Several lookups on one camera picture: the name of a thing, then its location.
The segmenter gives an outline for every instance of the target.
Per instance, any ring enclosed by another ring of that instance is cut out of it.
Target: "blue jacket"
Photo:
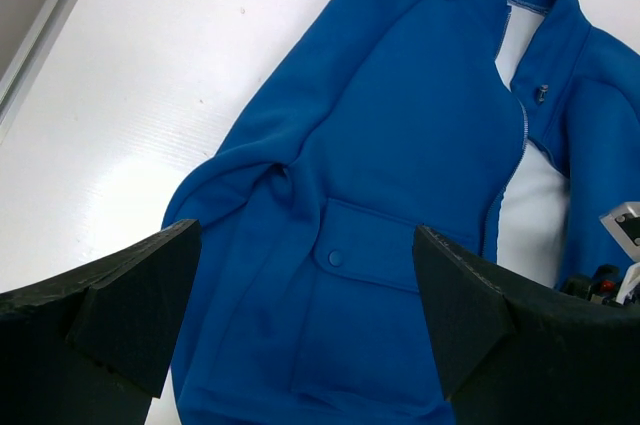
[[[454,423],[413,230],[495,261],[527,138],[570,180],[559,282],[630,264],[599,216],[640,200],[640,57],[577,0],[515,1],[547,14],[510,93],[506,0],[331,0],[180,186],[165,225],[204,227],[173,361],[186,425]]]

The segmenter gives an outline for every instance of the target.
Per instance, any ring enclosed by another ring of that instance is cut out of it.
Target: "white table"
[[[0,291],[157,231],[328,0],[78,0],[0,146]],[[581,0],[640,51],[640,0]],[[148,423],[179,423],[171,390]]]

